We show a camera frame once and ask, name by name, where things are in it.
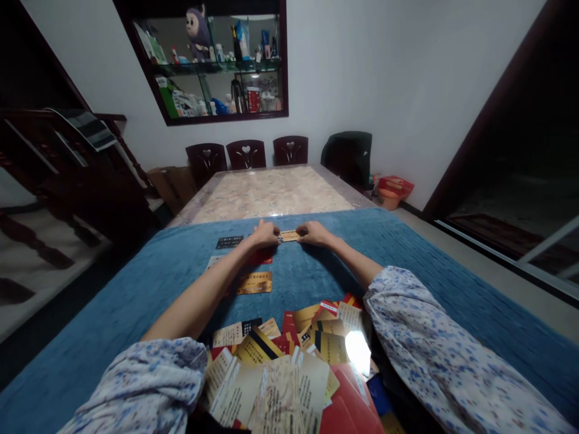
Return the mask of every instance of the blue and white floral shirt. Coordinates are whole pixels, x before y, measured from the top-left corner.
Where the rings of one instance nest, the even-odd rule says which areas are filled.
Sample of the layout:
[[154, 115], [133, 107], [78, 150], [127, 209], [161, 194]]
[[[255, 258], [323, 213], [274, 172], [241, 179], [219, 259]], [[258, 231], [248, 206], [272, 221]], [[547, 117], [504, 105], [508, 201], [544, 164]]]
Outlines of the blue and white floral shirt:
[[[364, 297], [394, 369], [448, 432], [575, 433], [514, 368], [446, 314], [408, 270], [386, 267]], [[191, 338], [119, 354], [64, 433], [184, 433], [207, 353]]]

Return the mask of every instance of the stuffed toy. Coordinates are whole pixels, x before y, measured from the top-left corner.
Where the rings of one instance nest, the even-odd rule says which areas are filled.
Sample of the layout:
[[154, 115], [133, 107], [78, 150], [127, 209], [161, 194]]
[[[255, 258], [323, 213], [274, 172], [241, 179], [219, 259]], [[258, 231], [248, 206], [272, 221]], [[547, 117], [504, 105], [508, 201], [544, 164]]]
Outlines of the stuffed toy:
[[193, 62], [209, 58], [209, 27], [205, 22], [205, 5], [202, 10], [190, 8], [187, 10], [187, 34], [191, 40], [190, 50]]

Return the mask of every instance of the hand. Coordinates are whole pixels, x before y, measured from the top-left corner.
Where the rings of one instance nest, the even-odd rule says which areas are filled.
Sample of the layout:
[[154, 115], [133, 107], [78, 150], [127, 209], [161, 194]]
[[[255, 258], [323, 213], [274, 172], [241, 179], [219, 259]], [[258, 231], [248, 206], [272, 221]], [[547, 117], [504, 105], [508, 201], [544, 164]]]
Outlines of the hand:
[[279, 227], [275, 226], [272, 222], [266, 223], [263, 219], [260, 219], [259, 225], [253, 227], [253, 233], [250, 235], [249, 239], [253, 241], [253, 245], [256, 249], [261, 249], [264, 247], [280, 245], [281, 241], [277, 238], [278, 235]]
[[296, 232], [303, 236], [298, 238], [298, 243], [313, 244], [319, 247], [328, 247], [336, 238], [320, 222], [305, 222], [300, 225]]

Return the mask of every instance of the glass shelf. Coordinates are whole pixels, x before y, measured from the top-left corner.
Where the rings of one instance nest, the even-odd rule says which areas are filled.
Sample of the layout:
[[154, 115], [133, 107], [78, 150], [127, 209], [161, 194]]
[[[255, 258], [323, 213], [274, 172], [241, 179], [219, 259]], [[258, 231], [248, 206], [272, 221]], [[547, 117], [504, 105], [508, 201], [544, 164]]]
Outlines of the glass shelf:
[[161, 74], [165, 77], [175, 77], [178, 75], [223, 74], [232, 72], [273, 72], [278, 71], [281, 66], [282, 60], [280, 58], [263, 59], [259, 63], [255, 60], [243, 60], [221, 63], [204, 62], [152, 65], [154, 74]]

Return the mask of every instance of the blue tablecloth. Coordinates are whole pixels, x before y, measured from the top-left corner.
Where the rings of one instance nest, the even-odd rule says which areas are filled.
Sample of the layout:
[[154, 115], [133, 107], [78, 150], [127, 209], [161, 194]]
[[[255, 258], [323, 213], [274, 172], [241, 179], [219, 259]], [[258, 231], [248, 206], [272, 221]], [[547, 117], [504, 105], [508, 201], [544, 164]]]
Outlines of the blue tablecloth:
[[[392, 214], [363, 209], [272, 218], [282, 230], [317, 219], [383, 265], [412, 270], [448, 314], [518, 369], [579, 426], [579, 347], [457, 264]], [[248, 235], [256, 219], [161, 231], [0, 395], [0, 432], [54, 432], [71, 418], [113, 358], [138, 341], [153, 321], [199, 277], [220, 237]], [[282, 244], [271, 265], [273, 292], [231, 296], [207, 330], [272, 316], [322, 299], [360, 291], [330, 252]]]

